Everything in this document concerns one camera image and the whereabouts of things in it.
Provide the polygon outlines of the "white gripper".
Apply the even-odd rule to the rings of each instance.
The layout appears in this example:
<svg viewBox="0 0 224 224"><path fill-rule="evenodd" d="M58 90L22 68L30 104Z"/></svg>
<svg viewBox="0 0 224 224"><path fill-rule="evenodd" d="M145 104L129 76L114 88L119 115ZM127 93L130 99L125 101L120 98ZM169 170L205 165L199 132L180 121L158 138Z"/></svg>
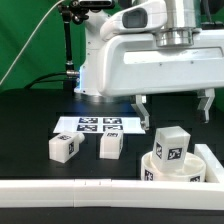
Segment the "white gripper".
<svg viewBox="0 0 224 224"><path fill-rule="evenodd" d="M209 122L213 88L224 87L224 29L200 27L200 0L148 0L111 16L101 27L98 91L135 95L141 128L150 127L145 95L197 92L202 123Z"/></svg>

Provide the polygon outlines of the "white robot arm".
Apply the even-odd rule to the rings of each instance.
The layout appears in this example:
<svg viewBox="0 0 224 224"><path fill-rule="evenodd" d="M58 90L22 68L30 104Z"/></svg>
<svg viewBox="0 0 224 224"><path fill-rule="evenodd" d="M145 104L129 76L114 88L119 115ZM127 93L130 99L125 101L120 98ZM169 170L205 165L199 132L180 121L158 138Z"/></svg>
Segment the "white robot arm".
<svg viewBox="0 0 224 224"><path fill-rule="evenodd" d="M147 95L195 91L208 122L214 90L224 87L224 29L200 24L200 6L208 0L137 0L112 16L96 11L111 2L79 0L90 12L75 91L92 100L130 96L145 130Z"/></svg>

